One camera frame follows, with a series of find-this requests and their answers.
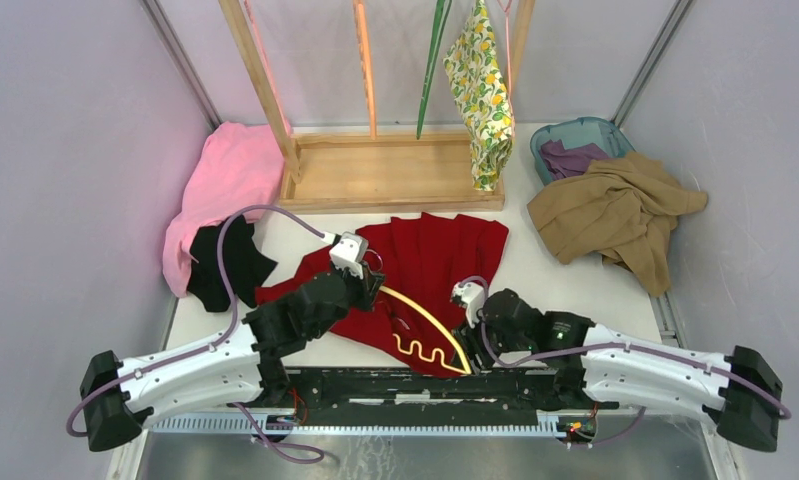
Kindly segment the lemon print skirt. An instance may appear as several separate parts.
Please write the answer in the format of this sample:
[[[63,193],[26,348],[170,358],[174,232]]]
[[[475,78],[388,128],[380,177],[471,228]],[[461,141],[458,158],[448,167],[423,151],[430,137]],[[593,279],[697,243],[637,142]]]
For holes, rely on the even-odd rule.
[[[443,65],[469,134],[473,188],[492,192],[512,153],[514,119],[486,2],[474,3]]]

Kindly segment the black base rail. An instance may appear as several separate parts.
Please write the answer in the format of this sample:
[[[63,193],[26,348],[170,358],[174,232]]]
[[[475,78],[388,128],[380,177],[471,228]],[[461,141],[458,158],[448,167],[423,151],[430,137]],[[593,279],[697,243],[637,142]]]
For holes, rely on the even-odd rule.
[[[616,410],[580,389],[578,377],[545,368],[496,368],[437,378],[407,368],[290,368],[278,393],[253,409],[297,408],[306,426],[529,426],[545,412]]]

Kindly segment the green wire hanger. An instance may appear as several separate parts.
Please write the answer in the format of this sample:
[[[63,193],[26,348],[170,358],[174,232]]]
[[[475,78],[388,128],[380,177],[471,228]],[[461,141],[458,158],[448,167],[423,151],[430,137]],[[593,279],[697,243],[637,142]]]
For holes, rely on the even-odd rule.
[[[437,0],[435,4],[433,20],[432,20],[431,36],[430,36],[429,48],[426,60],[426,68],[425,68],[424,80],[423,80],[422,91],[420,95],[420,103],[418,108],[418,115],[417,115],[416,132],[415,132],[415,138],[417,140],[421,138],[423,132],[427,106],[430,98],[430,91],[435,76],[435,64],[438,59],[438,52],[441,47],[441,42],[444,35],[446,22],[451,10],[451,6],[452,6],[452,0]]]

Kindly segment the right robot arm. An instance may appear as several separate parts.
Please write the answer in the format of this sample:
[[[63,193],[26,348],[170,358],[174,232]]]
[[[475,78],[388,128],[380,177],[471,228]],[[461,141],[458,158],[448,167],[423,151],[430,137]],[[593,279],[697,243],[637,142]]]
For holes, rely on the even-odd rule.
[[[490,293],[471,280],[457,283],[451,300],[465,312],[453,336],[472,372],[542,363],[555,370],[553,396],[566,408],[590,401],[685,416],[766,453],[776,451],[779,425],[791,417],[782,381],[752,348],[671,347],[572,312],[542,311],[511,289]]]

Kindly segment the black cloth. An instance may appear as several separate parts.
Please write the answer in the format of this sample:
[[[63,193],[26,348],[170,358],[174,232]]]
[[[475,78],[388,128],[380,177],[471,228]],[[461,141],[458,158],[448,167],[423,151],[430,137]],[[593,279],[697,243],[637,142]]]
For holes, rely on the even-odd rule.
[[[211,313],[226,312],[231,300],[220,275],[216,255],[222,225],[200,228],[190,248],[191,274],[187,291]],[[269,278],[277,262],[260,253],[253,241],[255,227],[236,217],[223,239],[222,258],[232,291],[249,308],[257,307],[256,290]]]

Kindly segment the teal plastic basket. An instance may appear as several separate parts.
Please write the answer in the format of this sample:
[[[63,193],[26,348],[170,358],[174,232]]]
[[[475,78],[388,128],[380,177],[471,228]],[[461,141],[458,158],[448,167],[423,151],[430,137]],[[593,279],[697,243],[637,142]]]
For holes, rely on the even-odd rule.
[[[560,141],[565,150],[595,144],[611,158],[625,156],[635,148],[612,122],[599,117],[579,117],[558,124],[547,125],[536,130],[529,141],[535,170],[543,185],[554,181],[541,155],[541,146],[548,141]]]

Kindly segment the tan garment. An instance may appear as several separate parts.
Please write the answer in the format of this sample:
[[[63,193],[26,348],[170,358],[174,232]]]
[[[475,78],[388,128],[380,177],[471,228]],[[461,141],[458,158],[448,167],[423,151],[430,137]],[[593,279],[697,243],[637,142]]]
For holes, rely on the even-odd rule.
[[[632,151],[544,186],[527,212],[560,263],[597,253],[658,297],[671,287],[668,254],[679,218],[703,211],[708,200],[707,193],[684,188],[661,161]]]

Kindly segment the purple cloth in basket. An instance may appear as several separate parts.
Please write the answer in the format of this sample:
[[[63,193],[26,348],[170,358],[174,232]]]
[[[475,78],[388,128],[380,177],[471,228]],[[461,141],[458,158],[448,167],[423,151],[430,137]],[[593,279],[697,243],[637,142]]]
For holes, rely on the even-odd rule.
[[[561,140],[549,140],[539,147],[541,160],[553,180],[584,174],[594,160],[610,156],[595,143],[565,148]]]

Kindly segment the wooden clothes rack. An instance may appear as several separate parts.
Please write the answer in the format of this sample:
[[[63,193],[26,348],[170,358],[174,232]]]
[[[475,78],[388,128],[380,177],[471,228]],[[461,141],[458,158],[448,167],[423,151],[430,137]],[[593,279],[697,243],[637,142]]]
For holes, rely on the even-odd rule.
[[[459,130],[422,133],[285,132],[250,34],[241,1],[220,9],[266,121],[285,161],[279,202],[295,213],[402,213],[500,211],[503,183],[492,192],[469,180],[469,135]]]

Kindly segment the red garment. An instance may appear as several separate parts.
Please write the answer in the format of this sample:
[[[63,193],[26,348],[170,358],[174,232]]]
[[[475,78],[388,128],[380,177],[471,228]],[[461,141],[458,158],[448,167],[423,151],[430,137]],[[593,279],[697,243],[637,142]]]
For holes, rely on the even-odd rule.
[[[332,333],[381,350],[418,373],[460,376],[460,359],[441,333],[465,321],[451,292],[471,276],[492,281],[508,228],[463,214],[446,218],[423,213],[411,219],[393,217],[356,232],[369,242],[366,260],[380,268],[386,286],[403,297],[380,293],[373,311],[351,311]]]

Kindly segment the pink hanger on rack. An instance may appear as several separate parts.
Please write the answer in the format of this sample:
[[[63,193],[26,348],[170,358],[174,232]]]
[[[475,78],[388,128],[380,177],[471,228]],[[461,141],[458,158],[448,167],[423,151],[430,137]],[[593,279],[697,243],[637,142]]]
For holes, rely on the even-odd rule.
[[[263,43],[259,28],[258,28],[258,24],[257,24],[256,18],[255,18],[254,13],[253,13],[251,2],[249,0],[242,0],[241,3],[243,5],[243,9],[244,9],[245,14],[246,14],[246,18],[247,18],[247,22],[248,22],[249,29],[250,29],[250,34],[251,34],[252,39],[253,39],[253,43],[254,43],[257,51],[258,51],[258,56],[259,56],[259,59],[261,61],[265,76],[267,78],[267,81],[269,83],[269,88],[270,88],[271,93],[273,95],[273,98],[274,98],[274,100],[275,100],[275,102],[277,104],[277,107],[278,107],[278,110],[279,110],[279,114],[280,114],[284,129],[285,129],[285,132],[287,134],[291,134],[292,133],[292,128],[291,128],[289,120],[288,120],[288,118],[285,115],[284,110],[283,110],[281,97],[280,97],[280,95],[278,93],[278,89],[276,87],[276,83],[275,83],[275,79],[274,79],[274,76],[273,76],[273,72],[272,72],[271,66],[270,66],[268,58],[267,58],[266,50],[265,50],[264,43]]]

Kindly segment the pink garment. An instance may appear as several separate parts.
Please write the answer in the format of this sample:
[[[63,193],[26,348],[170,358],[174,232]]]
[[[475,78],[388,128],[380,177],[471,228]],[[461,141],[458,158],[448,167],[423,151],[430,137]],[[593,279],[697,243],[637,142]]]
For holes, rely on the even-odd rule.
[[[187,295],[199,229],[218,226],[244,207],[275,203],[284,169],[268,125],[225,122],[206,139],[164,237],[162,273],[173,294]]]

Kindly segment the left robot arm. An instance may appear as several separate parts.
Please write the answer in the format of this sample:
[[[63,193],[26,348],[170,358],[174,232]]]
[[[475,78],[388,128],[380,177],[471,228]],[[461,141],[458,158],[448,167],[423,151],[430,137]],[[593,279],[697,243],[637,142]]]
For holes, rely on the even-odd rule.
[[[258,401],[274,407],[290,391],[284,357],[305,349],[354,311],[373,309],[385,276],[333,268],[260,305],[219,331],[178,348],[120,359],[94,355],[73,412],[85,429],[67,429],[92,452],[115,449],[173,416]]]

